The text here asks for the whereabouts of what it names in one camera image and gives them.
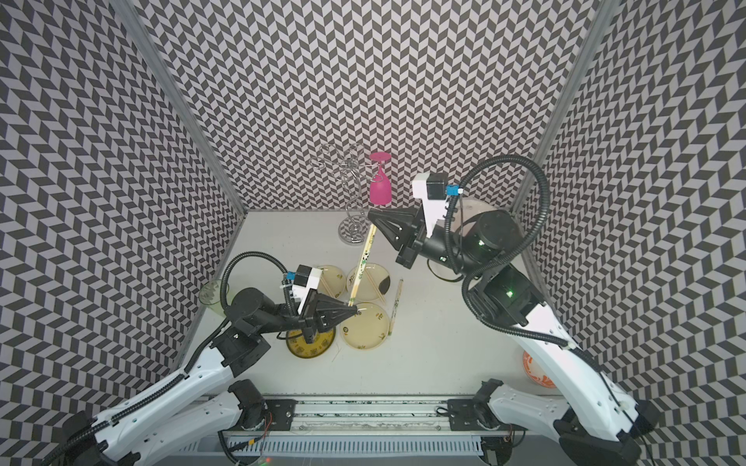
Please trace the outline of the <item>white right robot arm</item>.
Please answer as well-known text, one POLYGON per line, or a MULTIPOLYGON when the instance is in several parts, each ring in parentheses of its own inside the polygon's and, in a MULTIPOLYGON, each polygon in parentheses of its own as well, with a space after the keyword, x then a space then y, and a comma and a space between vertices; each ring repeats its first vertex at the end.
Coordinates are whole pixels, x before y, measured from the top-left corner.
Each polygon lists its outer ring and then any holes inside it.
POLYGON ((527 157, 500 155, 478 163, 459 184, 449 184, 445 173, 419 174, 412 190, 419 207, 367 214, 371 227, 397 251, 397 263, 410 268, 423 256, 450 268, 474 318, 515 341, 563 396, 544 399, 489 380, 471 401, 476 423, 486 430, 516 426, 539 434, 557 442, 577 465, 637 464, 650 450, 645 437, 657 427, 660 410, 615 384, 570 336, 537 286, 512 264, 548 219, 551 192, 542 168, 527 157), (539 212, 530 230, 510 233, 515 223, 504 210, 481 213, 470 229, 454 230, 464 191, 482 172, 505 164, 524 167, 539 187, 539 212))

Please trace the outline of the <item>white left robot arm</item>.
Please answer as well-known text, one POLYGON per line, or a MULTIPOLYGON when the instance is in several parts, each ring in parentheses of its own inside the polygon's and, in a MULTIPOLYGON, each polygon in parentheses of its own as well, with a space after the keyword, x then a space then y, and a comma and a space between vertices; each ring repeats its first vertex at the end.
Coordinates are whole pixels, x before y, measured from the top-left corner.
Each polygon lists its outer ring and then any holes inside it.
POLYGON ((266 335, 295 332, 312 343, 359 312, 355 304, 320 294, 320 279, 320 269, 301 265, 291 272, 266 252, 237 254, 221 278, 225 319, 188 362, 94 417, 83 412, 70 417, 60 444, 43 464, 153 465, 212 432, 268 428, 264 398, 241 377, 270 350, 266 335), (231 272, 247 258, 266 260, 280 270, 283 303, 255 287, 228 294, 231 272))

